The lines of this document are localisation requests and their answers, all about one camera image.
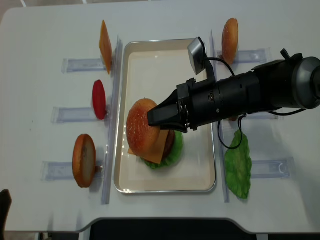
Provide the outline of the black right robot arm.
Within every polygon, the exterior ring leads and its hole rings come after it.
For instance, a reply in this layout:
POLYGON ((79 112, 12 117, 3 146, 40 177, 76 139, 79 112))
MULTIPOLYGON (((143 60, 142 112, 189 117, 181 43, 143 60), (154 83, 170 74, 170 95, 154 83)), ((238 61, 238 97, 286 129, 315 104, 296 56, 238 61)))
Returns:
POLYGON ((188 129, 243 114, 281 108, 314 109, 320 105, 320 60, 291 57, 257 66, 216 81, 214 76, 179 84, 161 104, 147 113, 148 124, 186 133, 188 129))

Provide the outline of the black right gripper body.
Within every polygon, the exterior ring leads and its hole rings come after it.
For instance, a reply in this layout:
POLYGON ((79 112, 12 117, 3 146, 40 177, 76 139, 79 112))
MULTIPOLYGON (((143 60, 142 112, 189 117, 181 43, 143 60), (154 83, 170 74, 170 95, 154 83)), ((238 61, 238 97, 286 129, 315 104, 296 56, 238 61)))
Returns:
POLYGON ((194 78, 176 86, 181 132, 220 121, 220 100, 214 79, 197 82, 194 78))

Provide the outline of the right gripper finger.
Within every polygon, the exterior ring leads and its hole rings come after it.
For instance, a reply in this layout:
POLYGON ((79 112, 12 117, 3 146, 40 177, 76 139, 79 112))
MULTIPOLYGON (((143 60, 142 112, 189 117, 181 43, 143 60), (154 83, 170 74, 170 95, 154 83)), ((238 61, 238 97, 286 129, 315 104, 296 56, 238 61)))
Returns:
POLYGON ((160 121, 180 121, 177 90, 174 90, 161 104, 149 110, 147 119, 148 124, 152 127, 159 127, 160 121))
POLYGON ((185 120, 181 121, 160 121, 159 126, 162 130, 173 130, 181 133, 188 132, 188 122, 185 120))

